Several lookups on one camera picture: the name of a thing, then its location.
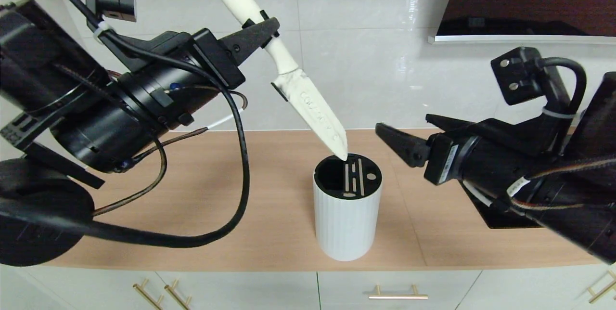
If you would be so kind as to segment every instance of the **white knife block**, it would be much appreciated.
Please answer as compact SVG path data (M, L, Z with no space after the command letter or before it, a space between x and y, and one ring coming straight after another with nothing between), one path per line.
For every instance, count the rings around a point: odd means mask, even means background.
M348 154L347 161L330 156L317 165L312 178L315 229L321 249L337 261L365 255L376 232L383 176L370 159Z

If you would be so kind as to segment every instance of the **drawer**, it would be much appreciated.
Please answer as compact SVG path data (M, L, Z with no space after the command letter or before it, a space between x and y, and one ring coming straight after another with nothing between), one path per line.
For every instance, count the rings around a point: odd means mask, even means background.
M616 264L605 269L597 275L598 280L589 284L590 287L577 298L575 310L616 309Z
M165 296L165 284L150 271L33 266L24 268L51 292L79 310L152 310L146 300L160 300L159 307L172 309L174 301ZM135 284L142 284L141 292Z
M318 272L322 310L423 309L455 310L480 271ZM427 299L369 299L381 295L411 295L412 285Z
M486 270L457 310L570 310L580 295L590 298L586 288L605 275L606 269L604 264L591 264Z
M191 310L319 310L315 272L156 273Z

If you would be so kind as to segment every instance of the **kitchen counter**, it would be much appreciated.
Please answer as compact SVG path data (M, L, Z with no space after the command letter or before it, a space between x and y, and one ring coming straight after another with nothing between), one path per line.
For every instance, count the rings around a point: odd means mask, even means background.
M407 132L427 137L435 129ZM156 271L405 271L532 268L599 262L544 228L489 229L455 181L423 179L373 130L347 131L349 151L371 158L384 189L374 244L352 262L319 248L314 230L312 172L329 155L311 131L247 132L251 169L248 209L227 237L191 249L128 245L84 237L53 266ZM143 198L97 218L137 229L199 235L235 212L242 168L235 132L207 132L165 148L167 176ZM97 207L148 185L157 154L126 174L99 174L91 190Z

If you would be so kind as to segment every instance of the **cable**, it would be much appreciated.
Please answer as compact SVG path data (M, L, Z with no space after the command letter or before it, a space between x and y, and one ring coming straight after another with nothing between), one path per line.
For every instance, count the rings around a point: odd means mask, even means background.
M515 207L519 207L520 209L526 209L526 210L532 210L532 211L576 209L577 207L599 207L599 208L604 208L604 209L614 209L616 207L616 203L608 203L608 204L577 203L577 204L571 204L571 205L540 205L540 204L521 202L515 198L511 198L511 204L515 205Z
M571 69L574 72L574 74L576 75L576 90L574 90L574 95L571 99L571 102L569 103L569 106L567 107L567 110L565 111L565 114L577 114L579 106L581 105L581 101L584 98L584 93L586 91L587 78L584 68L577 62L563 57L548 57L538 59L537 66L539 66L540 68L561 66ZM568 126L564 126L556 134L556 139L554 140L554 146L552 148L554 152L560 153L563 149L563 143L567 136L569 126L570 124L568 124Z
M150 183L150 185L148 185L141 191L138 191L124 198L123 200L119 200L110 205L106 205L105 207L96 209L94 213L92 213L92 215L98 216L101 214L108 213L109 211L117 209L118 207L121 207L123 205L127 205L128 203L133 202L134 200L143 196L144 194L147 194L148 192L152 191L152 189L154 189L154 187L156 187L163 180L163 178L165 177L165 174L167 173L167 153L165 152L165 149L163 148L163 144L160 142L158 137L156 137L156 135L152 133L152 131L150 130L150 127L147 126L147 124L140 121L138 115L134 111L132 111L129 108L129 106L124 104L124 102L120 103L119 101L114 99L112 95L110 95L103 89L99 88L94 83L90 82L90 80L80 76L78 73L75 73L75 71L72 71L70 68L66 68L65 66L62 66L62 65L54 65L54 66L55 68L59 69L63 73L71 76L73 79L81 82L81 84L83 84L84 86L87 86L90 90L97 93L103 99L106 99L112 104L114 104L117 108L120 108L121 110L125 111L125 113L127 113L134 121L136 121L141 126L141 128L143 128L143 130L145 130L145 132L148 134L148 137L150 137L150 139L154 141L154 144L156 145L156 150L158 150L160 154L160 170L158 172L158 176L156 176L156 179L152 183Z
M86 7L86 5L81 0L69 1L71 1L71 3L75 5L75 7L77 7L77 9L79 9L82 14L84 14L88 22L92 23L93 25L98 25L99 22L101 22L99 18L95 14L93 14L93 12L91 12L90 9L88 9L88 7ZM24 203L5 199L0 200L0 215L7 216L9 218L16 218L17 220L23 220L34 224L45 225L58 229L60 231L65 231L67 233L89 235L92 237L114 240L117 242L125 242L130 244L165 246L171 248L191 248L196 246L203 246L222 237L225 237L225 235L229 234L237 226L237 224L244 216L244 212L246 211L246 207L248 204L248 194L250 188L250 169L248 163L248 147L246 146L246 136L244 134L244 127L242 126L242 119L240 119L240 113L235 102L233 101L233 98L231 97L231 94L225 88L222 82L220 82L217 78L211 76L209 73L197 66L193 66L191 64L187 64L185 62L181 62L167 56L159 55L135 47L134 45L128 44L127 42L119 38L113 30L105 31L102 36L108 38L115 45L122 47L123 49L130 51L136 55L151 58L153 60L158 60L174 68L183 69L195 75L202 76L207 80L210 80L214 84L214 86L216 86L216 88L220 90L222 95L224 95L225 99L229 103L231 112L233 112L233 118L235 119L235 125L237 127L238 139L240 143L240 152L242 154L242 170L244 174L244 179L242 182L242 194L240 197L240 204L238 205L237 211L235 211L235 214L233 215L231 220L229 220L227 224L223 225L217 231L193 237L182 237L178 235L140 231L137 229L131 229L112 224L105 224L103 222L96 221L83 222L81 220L75 220L74 218L71 218L70 216L67 216L65 214L53 213L50 211L39 209L37 207L25 205ZM157 145L157 147L160 148L160 152L163 152L162 145Z
M576 207L585 207L585 204L572 204L572 205L538 205L526 202L520 202L515 198L511 198L511 204L519 207L520 209L533 210L533 211L547 211L547 210L563 210L574 209Z
M582 170L592 170L605 168L609 166L616 165L616 154L606 155L595 158L586 158L586 159L576 159L575 161L567 161L560 163L559 165L554 165L548 169L537 170L524 178L528 180L542 178L544 176L552 175L552 174L563 174L568 172L579 172Z
M210 90L218 91L217 89L212 88L210 86L183 86L182 88L177 88L177 89L173 89L173 90L166 90L165 93L170 93L170 92L173 92L173 91L178 91L178 90L183 90L183 89L210 89ZM231 91L230 90L229 93L231 93L233 95L238 95L238 96L240 96L242 98L243 104L242 104L242 107L239 110L240 113L242 111L246 110L246 108L248 108L248 97L246 97L245 95L243 95L242 93L239 93L237 91ZM171 138L171 139L169 139L167 141L164 141L163 142L163 147L165 147L165 146L167 146L169 144L173 144L173 143L176 143L176 142L179 142L179 141L183 141L184 139L188 139L188 138L194 137L196 135L203 134L204 132L207 132L208 130L211 130L212 128L214 128L214 127L216 127L216 126L218 126L218 125L220 125L222 123L225 123L225 122L227 122L228 120L231 120L231 119L233 119L233 114L227 115L223 119L220 119L220 120L214 122L213 124L210 124L209 126L206 126L204 128L199 128L199 129L193 130L191 132L188 132L186 134L182 134L182 135L180 135L178 137L174 137L174 138ZM146 158L147 156L152 154L152 152L154 152L156 150L157 150L157 147L149 148L148 150L142 152L141 154L133 157L132 161L135 164L137 164L137 163L141 162L144 158Z

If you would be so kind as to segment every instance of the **gold cabinet handle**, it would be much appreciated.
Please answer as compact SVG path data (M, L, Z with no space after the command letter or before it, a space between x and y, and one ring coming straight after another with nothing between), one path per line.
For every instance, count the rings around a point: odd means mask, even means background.
M376 295L368 295L368 299L411 299L411 300L427 299L427 295L420 295L420 293L417 292L417 286L413 284L412 287L413 287L413 293L410 295L382 295L381 286L377 284Z
M176 300L176 302L178 302L178 304L180 304L180 306L184 309L184 310L191 310L191 308L189 308L189 304L191 303L192 300L192 296L189 296L186 301L183 301L182 298L180 298L180 296L176 293L176 286L178 286L178 282L179 280L175 280L172 284L172 286L169 286L168 284L165 285L165 290L167 292L169 292L169 294L173 297L173 299Z
M614 273L613 271L607 271L612 278L614 278L614 281L610 282L607 286L605 286L601 291L599 291L598 293L595 293L592 288L588 287L588 293L590 293L590 295L592 296L590 298L590 300L588 300L588 303L594 304L594 302L598 301L601 297L603 297L609 290L614 289L616 291L616 273Z
M139 293L145 300L147 300L148 303L150 303L150 305L152 305L155 309L163 310L163 308L161 308L160 306L161 301L163 301L163 295L160 295L160 297L158 297L158 301L154 301L154 299L147 292L145 292L144 287L148 283L148 281L148 279L145 279L141 284L133 284L132 288L134 288L134 290L136 290L137 293Z

